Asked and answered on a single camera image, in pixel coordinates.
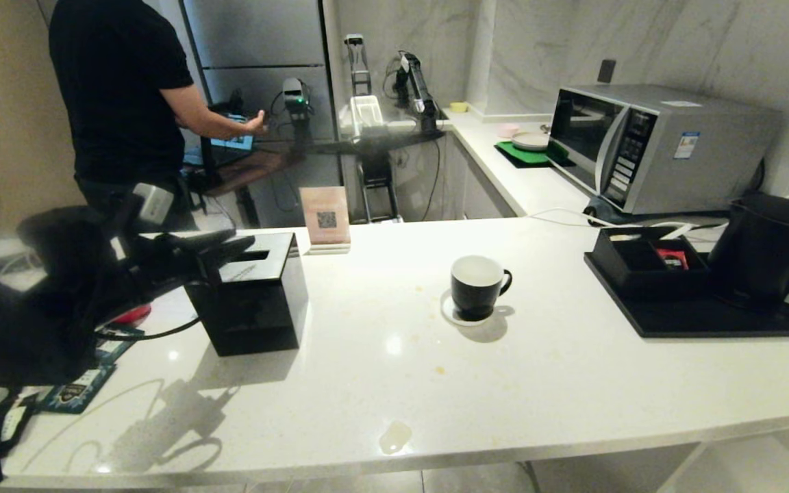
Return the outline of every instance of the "qr code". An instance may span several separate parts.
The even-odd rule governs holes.
[[[335,212],[319,212],[318,213],[318,227],[322,229],[334,229],[337,227],[337,213]]]

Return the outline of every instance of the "microwave control panel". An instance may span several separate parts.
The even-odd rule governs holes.
[[[657,122],[657,116],[652,113],[634,109],[630,109],[629,113],[626,131],[623,132],[623,139],[614,158],[614,170],[602,193],[621,207],[626,204],[629,188],[638,174],[638,165],[641,164],[653,126]]]

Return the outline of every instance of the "electric kettle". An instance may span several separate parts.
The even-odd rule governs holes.
[[[730,213],[708,257],[711,288],[733,305],[775,309],[789,294],[789,199],[752,194]]]

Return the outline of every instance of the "man's arm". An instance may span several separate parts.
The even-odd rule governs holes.
[[[244,124],[232,121],[216,112],[211,112],[203,103],[200,91],[195,85],[184,88],[162,88],[160,94],[163,94],[163,98],[175,113],[175,121],[201,137],[231,140],[231,138],[260,134],[264,131],[263,110]]]

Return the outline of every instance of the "microwave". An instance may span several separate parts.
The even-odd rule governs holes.
[[[661,86],[561,88],[547,155],[620,212],[726,210],[781,121],[776,110]]]

